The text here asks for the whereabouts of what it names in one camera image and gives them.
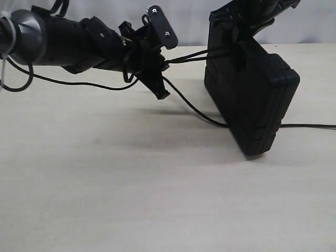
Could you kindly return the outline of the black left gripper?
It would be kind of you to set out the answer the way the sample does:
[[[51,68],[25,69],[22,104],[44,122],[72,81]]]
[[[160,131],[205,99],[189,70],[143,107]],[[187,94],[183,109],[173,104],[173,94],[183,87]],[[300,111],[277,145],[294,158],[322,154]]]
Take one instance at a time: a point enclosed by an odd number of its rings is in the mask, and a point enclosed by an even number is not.
[[[148,68],[167,70],[168,64],[161,54],[162,44],[151,22],[144,22],[142,27],[134,30],[130,22],[124,21],[119,30],[125,49],[122,61],[124,81],[132,81],[135,76],[144,73]],[[141,77],[141,82],[158,100],[170,95],[165,88],[161,73],[144,75]]]

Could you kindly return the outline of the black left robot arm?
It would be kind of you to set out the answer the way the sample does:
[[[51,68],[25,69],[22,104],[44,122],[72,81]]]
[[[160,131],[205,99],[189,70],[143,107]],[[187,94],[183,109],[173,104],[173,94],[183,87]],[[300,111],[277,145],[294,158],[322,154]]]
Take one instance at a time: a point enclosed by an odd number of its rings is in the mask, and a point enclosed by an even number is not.
[[[67,1],[50,10],[33,6],[1,15],[1,58],[32,69],[55,66],[72,74],[91,68],[118,71],[125,82],[142,82],[159,100],[169,92],[162,73],[168,67],[161,49],[164,42],[157,23],[143,15],[134,30],[123,22],[110,29],[97,17],[80,21],[65,18]]]

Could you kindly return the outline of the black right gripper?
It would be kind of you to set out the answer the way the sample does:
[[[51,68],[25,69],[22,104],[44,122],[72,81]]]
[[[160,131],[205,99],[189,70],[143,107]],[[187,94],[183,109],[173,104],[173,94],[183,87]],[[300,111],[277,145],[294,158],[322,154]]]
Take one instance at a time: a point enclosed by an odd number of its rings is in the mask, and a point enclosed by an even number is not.
[[[289,8],[296,8],[300,1],[230,1],[211,12],[210,29],[220,29],[231,39],[235,72],[246,66],[242,43],[272,25],[275,18]]]

